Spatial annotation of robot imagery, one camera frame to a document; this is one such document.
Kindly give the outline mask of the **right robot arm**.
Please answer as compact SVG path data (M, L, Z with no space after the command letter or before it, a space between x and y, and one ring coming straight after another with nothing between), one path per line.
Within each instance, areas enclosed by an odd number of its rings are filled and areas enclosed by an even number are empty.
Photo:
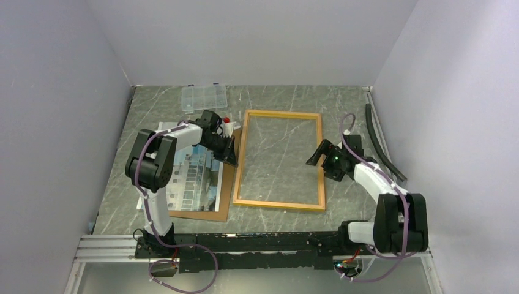
M319 165L326 178L337 182L348 176L376 203L372 221L341 223L336 239L339 251L352 254L360 245L368 245L380 253L408 255L428 249L425 197L400 187L374 158L365 156L359 135L343 135L340 145L322 140L306 165Z

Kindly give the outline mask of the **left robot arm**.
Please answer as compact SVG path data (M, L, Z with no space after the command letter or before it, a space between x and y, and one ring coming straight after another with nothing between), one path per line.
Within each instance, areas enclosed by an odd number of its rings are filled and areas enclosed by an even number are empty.
M125 165L125 175L140 193L144 206L144 238L159 257L174 252L174 225L167 210L166 187L174 172L176 153L189 146L202 146L215 160L238 166L234 142L235 122L210 110L192 121L180 121L163 130L141 129Z

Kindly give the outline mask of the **yellow wooden picture frame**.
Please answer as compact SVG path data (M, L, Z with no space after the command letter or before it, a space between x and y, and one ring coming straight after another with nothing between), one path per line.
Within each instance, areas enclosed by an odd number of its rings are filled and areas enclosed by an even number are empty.
M241 198L241 184L244 173L245 155L247 147L248 127L250 118L253 116L264 118L281 118L281 119L304 119L312 120L316 123L316 142L321 143L323 140L323 120L320 113L304 113L304 112L290 112L290 111L273 111L273 110L251 110L248 109L244 114L244 122L241 129L241 138L239 144L239 158L238 167L234 180L234 190L232 203L234 205L254 206L260 208L277 208L277 209L294 209L303 211L319 211L326 210L326 188L324 172L318 168L318 203L289 203L289 202L272 202L259 200L246 200Z

